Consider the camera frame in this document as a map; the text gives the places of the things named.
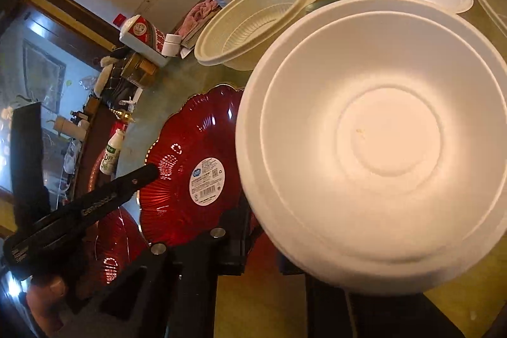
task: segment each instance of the sticker label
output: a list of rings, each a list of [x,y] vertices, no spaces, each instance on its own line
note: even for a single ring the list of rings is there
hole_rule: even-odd
[[[209,205],[215,202],[224,189],[225,169],[216,158],[206,158],[192,171],[189,192],[197,205]]]

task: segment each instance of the metal screw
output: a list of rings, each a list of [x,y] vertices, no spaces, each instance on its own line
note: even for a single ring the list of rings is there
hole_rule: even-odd
[[[209,234],[213,237],[213,238],[221,238],[225,235],[225,229],[223,228],[213,228]]]
[[[164,244],[153,244],[150,248],[150,251],[154,255],[162,255],[167,250],[167,247]]]

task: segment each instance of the table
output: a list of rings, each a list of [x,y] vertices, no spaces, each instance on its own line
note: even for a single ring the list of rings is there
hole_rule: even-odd
[[[318,0],[308,12],[338,0]],[[505,36],[477,2],[461,14],[476,26],[507,60]],[[221,83],[242,88],[251,72],[239,72],[223,65],[201,66],[190,54],[173,58],[159,71],[155,84],[143,92],[126,133],[118,176],[144,164],[146,153],[172,114],[189,97]],[[136,199],[126,204],[138,221]],[[303,338],[306,337],[306,304],[303,276],[283,277],[278,273],[275,248],[262,236],[241,277],[220,277],[217,291],[215,337]],[[473,269],[458,279],[427,292],[427,296],[453,321],[466,338],[480,337],[507,300],[507,238]]]

